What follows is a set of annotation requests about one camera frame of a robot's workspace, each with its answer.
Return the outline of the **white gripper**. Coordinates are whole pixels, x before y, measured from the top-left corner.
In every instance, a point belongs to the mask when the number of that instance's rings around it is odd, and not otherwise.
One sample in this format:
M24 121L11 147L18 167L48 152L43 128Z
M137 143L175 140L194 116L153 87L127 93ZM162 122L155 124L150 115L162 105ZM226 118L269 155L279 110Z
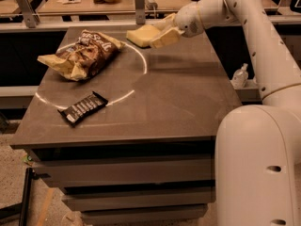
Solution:
M153 26L159 30L165 30L150 41L151 48L161 48L176 43L182 35L192 38L204 32L197 3L182 7L177 14L171 13L164 19L156 21Z

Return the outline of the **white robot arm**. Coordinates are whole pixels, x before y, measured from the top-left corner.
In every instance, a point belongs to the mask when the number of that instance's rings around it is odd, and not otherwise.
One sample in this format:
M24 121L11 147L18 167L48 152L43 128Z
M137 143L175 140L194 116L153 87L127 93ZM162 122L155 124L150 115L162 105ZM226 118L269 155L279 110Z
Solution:
M238 21L261 103L232 110L215 140L218 226L300 226L294 166L301 159L301 70L261 0L200 0L156 23L152 46Z

